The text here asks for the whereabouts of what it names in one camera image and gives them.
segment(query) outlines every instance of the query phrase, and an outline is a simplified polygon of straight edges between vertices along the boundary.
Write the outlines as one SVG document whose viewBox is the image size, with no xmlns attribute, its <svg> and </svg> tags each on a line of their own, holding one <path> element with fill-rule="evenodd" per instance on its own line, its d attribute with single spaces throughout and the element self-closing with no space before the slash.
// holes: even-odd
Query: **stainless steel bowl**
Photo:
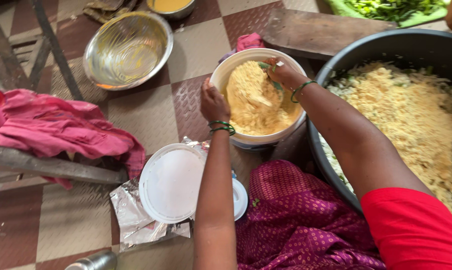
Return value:
<svg viewBox="0 0 452 270">
<path fill-rule="evenodd" d="M 188 15 L 191 14 L 191 12 L 193 12 L 194 6 L 196 5 L 196 0 L 191 0 L 191 2 L 187 3 L 186 6 L 184 6 L 181 9 L 175 10 L 175 11 L 168 11 L 168 12 L 164 12 L 164 11 L 157 11 L 152 7 L 152 2 L 154 0 L 148 0 L 148 7 L 156 12 L 157 14 L 163 16 L 164 18 L 166 18 L 166 20 L 181 20 L 186 18 Z"/>
<path fill-rule="evenodd" d="M 173 32 L 161 16 L 137 11 L 105 23 L 84 53 L 87 77 L 106 90 L 136 87 L 153 77 L 173 49 Z"/>
</svg>

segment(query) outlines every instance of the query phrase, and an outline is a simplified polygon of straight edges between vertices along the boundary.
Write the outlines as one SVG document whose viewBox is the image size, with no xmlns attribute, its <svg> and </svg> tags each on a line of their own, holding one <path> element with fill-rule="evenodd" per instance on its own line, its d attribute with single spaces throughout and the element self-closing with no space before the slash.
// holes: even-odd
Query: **red blouse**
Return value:
<svg viewBox="0 0 452 270">
<path fill-rule="evenodd" d="M 388 269 L 452 269 L 452 214 L 438 199 L 391 187 L 368 192 L 361 206 Z"/>
</svg>

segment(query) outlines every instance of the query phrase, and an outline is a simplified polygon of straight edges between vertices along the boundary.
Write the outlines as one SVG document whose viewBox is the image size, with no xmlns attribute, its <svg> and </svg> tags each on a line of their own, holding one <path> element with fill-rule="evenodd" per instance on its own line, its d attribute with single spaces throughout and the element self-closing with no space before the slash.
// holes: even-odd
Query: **yellow batter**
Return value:
<svg viewBox="0 0 452 270">
<path fill-rule="evenodd" d="M 148 0 L 148 5 L 152 6 L 152 0 Z M 185 7 L 191 0 L 154 0 L 153 9 L 161 12 L 176 11 Z"/>
<path fill-rule="evenodd" d="M 299 113 L 291 93 L 275 89 L 256 61 L 237 66 L 226 91 L 231 125 L 239 133 L 261 136 L 279 132 L 292 125 Z"/>
</svg>

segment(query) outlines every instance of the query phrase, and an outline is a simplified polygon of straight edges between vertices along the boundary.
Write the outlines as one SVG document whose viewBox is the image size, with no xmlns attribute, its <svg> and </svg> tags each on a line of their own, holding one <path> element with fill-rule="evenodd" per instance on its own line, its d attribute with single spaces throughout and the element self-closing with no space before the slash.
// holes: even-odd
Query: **green bangle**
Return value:
<svg viewBox="0 0 452 270">
<path fill-rule="evenodd" d="M 293 100 L 294 94 L 295 94 L 298 90 L 303 89 L 305 86 L 307 86 L 307 85 L 310 84 L 310 83 L 318 83 L 318 82 L 312 81 L 312 80 L 311 80 L 311 81 L 308 81 L 308 82 L 306 82 L 306 83 L 301 84 L 298 88 L 296 88 L 296 89 L 294 90 L 293 94 L 291 95 L 291 101 L 292 101 L 293 103 L 299 103 L 298 101 L 294 101 L 294 100 Z"/>
<path fill-rule="evenodd" d="M 228 122 L 223 122 L 223 121 L 211 121 L 211 122 L 209 122 L 208 126 L 211 127 L 211 125 L 212 125 L 212 124 L 215 124 L 215 123 L 223 124 L 223 125 L 226 125 L 227 127 L 222 126 L 222 127 L 218 127 L 218 128 L 215 128 L 215 129 L 211 129 L 211 131 L 209 132 L 209 135 L 212 135 L 213 132 L 215 132 L 216 130 L 221 130 L 221 129 L 227 129 L 227 130 L 229 130 L 229 136 L 232 136 L 232 135 L 236 134 L 236 130 L 235 130 L 234 127 L 231 126 L 231 124 L 229 124 Z"/>
<path fill-rule="evenodd" d="M 211 127 L 211 125 L 212 125 L 212 124 L 215 124 L 215 123 L 223 124 L 223 125 L 229 126 L 229 127 L 231 127 L 231 128 L 234 129 L 234 127 L 231 126 L 228 122 L 223 122 L 223 121 L 211 121 L 211 122 L 209 122 L 208 126 Z"/>
<path fill-rule="evenodd" d="M 215 129 L 211 129 L 211 131 L 209 132 L 209 135 L 212 135 L 213 132 L 215 132 L 217 130 L 222 130 L 222 129 L 229 130 L 229 136 L 232 136 L 232 135 L 236 134 L 236 131 L 234 130 L 234 127 L 222 126 L 222 127 L 218 127 L 218 128 L 215 128 Z"/>
</svg>

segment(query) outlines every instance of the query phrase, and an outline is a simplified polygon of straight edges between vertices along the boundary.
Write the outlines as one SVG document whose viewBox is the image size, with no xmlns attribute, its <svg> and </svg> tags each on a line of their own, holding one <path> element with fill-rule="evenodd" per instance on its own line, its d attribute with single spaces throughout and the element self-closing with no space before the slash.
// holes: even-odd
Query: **aluminum foil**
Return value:
<svg viewBox="0 0 452 270">
<path fill-rule="evenodd" d="M 181 142 L 198 150 L 204 157 L 209 151 L 209 142 L 192 141 L 184 137 Z M 139 177 L 131 179 L 109 193 L 120 229 L 119 252 L 136 249 L 173 238 L 191 237 L 194 216 L 176 224 L 165 224 L 152 219 L 144 210 L 139 196 Z"/>
</svg>

